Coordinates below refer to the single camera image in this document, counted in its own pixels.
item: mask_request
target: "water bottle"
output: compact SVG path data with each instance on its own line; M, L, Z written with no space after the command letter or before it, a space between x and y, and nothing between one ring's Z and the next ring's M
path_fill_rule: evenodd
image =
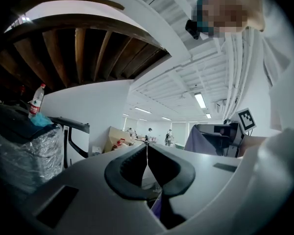
M29 118L36 116L36 114L39 112L41 102L43 101L44 94L45 94L45 87L46 87L45 84L41 84L41 86L35 92L34 98L30 104L30 110L28 114Z

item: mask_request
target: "cardboard box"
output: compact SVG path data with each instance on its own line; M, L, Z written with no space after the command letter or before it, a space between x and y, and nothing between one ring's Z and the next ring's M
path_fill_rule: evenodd
M105 153L112 151L113 145L116 144L117 141L120 139L125 139L124 143L130 145L131 137L128 132L124 132L122 130L110 126L107 142L104 146L103 152Z

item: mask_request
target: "plastic wrap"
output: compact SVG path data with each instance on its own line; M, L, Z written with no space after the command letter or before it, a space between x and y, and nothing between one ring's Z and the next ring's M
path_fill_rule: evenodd
M62 146L60 125L25 144L0 135L0 179L16 204L62 171Z

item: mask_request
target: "white ceiling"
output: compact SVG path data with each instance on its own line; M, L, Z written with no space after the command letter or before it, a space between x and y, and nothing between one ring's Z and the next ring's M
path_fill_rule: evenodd
M251 55L251 30L223 39L194 40L185 30L185 24L196 0L140 1L169 24L189 56L183 59L170 53L171 58L164 58L161 64L134 81L124 113L129 118L149 121L161 121L161 117L173 121L207 120L206 113L210 113L212 119L231 115L244 88ZM202 93L207 108L200 108L195 93ZM223 105L219 112L216 103ZM135 107L152 113L138 111Z

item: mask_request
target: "fluorescent light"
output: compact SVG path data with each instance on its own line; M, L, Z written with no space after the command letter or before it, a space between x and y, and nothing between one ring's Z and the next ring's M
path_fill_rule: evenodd
M145 110L140 109L140 108L138 108L138 107L135 107L135 109L136 109L136 110L140 110L140 111L142 111L142 112L151 113L151 112L149 112L149 111L145 111Z
M195 98L201 108L206 108L206 104L201 93L195 94Z

